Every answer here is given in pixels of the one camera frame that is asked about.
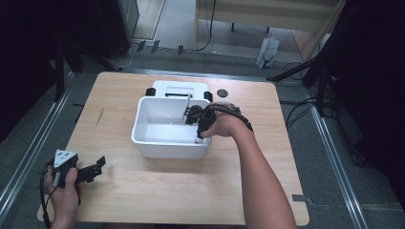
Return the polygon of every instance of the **metal frame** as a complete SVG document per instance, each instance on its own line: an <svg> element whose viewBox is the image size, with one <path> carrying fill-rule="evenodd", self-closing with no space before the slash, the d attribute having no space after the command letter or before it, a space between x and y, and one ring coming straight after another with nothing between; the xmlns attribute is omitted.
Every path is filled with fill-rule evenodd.
<svg viewBox="0 0 405 229"><path fill-rule="evenodd" d="M11 179L3 189L0 196L0 225L3 223L6 218L7 213L9 212L18 192L20 191L25 179L27 178L30 169L35 163L36 158L41 152L42 146L51 130L53 125L59 117L60 112L62 111L66 100L69 97L72 84L75 80L75 76L72 72L66 77L66 91L61 96L58 102L54 102L50 111L44 119L39 131L36 133L30 147L24 154L21 159L17 169L15 169Z"/></svg>

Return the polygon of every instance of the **cable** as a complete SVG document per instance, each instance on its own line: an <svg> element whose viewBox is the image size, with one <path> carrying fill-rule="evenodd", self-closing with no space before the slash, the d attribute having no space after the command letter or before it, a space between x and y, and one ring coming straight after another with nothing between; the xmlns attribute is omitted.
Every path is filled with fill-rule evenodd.
<svg viewBox="0 0 405 229"><path fill-rule="evenodd" d="M209 42L211 42L211 37L212 37L212 22L214 21L214 12L215 12L215 6L217 4L217 0L214 0L214 7L212 8L212 15L211 15L211 24L209 26L209 39L208 42L206 43L206 45L199 49L199 50L194 50L194 52L199 52L199 51L203 51L209 44Z"/></svg>
<svg viewBox="0 0 405 229"><path fill-rule="evenodd" d="M284 73L286 72L286 67L287 67L288 65L290 65L290 64L302 64L302 63L301 63L301 62L289 62L289 63L287 63L287 64L284 66ZM293 77L292 75L290 76L290 78L295 79L295 80L302 80L302 79L304 78L304 76L302 75L301 72L299 72L299 74L301 75L301 78L300 78L300 79L299 79L299 78L295 78L295 77Z"/></svg>
<svg viewBox="0 0 405 229"><path fill-rule="evenodd" d="M290 126L292 126L292 124L294 122L296 122L299 118L301 118L302 116L304 116L311 107L313 107L313 99L315 99L315 97L311 97L311 98L307 98L302 102L299 102L297 105L295 105L294 108L292 108L292 110L289 112L288 116L287 116L287 120L286 120L286 127L289 128ZM301 105L304 104L311 104L312 106L309 107L309 109L304 110L303 112L301 112L300 114L298 114L294 119L292 119L291 121L289 121L289 119L292 116L292 113L294 113L295 109L297 109L298 107L300 107Z"/></svg>

